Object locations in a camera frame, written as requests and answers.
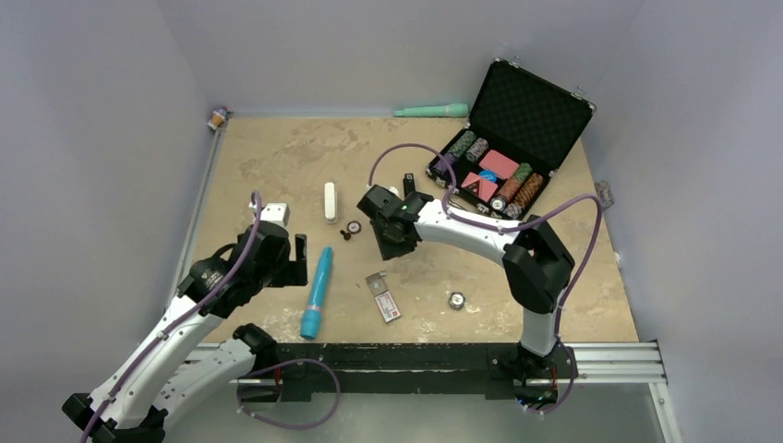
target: poker chip set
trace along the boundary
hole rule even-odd
[[[547,187],[596,107],[515,63],[496,59],[468,123],[425,169],[492,217],[521,220]]]

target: gray wall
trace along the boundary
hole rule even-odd
[[[685,3],[644,3],[585,147],[687,441],[780,441],[783,6]]]
[[[209,114],[152,0],[0,3],[0,441],[59,412],[160,316]]]
[[[643,0],[158,0],[210,104],[382,114],[472,103],[494,56],[592,90]]]

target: table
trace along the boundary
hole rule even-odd
[[[405,141],[439,150],[463,125],[462,119],[234,118],[225,129],[193,258],[207,257],[235,241],[252,222],[247,203],[251,190],[258,189],[264,202],[290,206],[292,237],[307,234],[310,278],[322,248],[334,249],[317,341],[519,340],[522,308],[513,301],[501,267],[452,246],[431,243],[383,262],[368,220],[355,207],[366,192],[369,169],[382,151]],[[431,158],[424,150],[397,150],[380,164],[376,183],[402,190],[404,173],[414,173],[418,190],[439,197],[443,189],[424,174]],[[327,224],[323,215],[323,185],[329,181],[336,183],[338,193],[334,225]],[[582,143],[577,142],[531,213],[543,214],[583,192],[593,192],[593,179]],[[582,202],[551,221],[577,263],[594,219],[595,207]],[[362,222],[364,230],[345,242],[339,230],[352,220]],[[366,276],[383,269],[403,315],[389,324],[382,320],[365,283]],[[451,291],[465,294],[464,309],[449,308]],[[309,287],[266,289],[237,308],[207,341],[224,341],[236,327],[249,322],[277,341],[303,341],[299,326],[308,294]],[[603,226],[593,257],[566,304],[561,334],[564,341],[638,340]]]

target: white cylindrical object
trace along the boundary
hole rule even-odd
[[[337,187],[334,182],[323,186],[323,215],[326,217],[326,223],[337,222]]]

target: silver round object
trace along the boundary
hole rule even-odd
[[[449,295],[449,306],[454,309],[462,309],[466,301],[463,293],[452,293]]]
[[[362,223],[358,221],[350,221],[348,222],[347,226],[349,233],[361,233],[362,232]]]

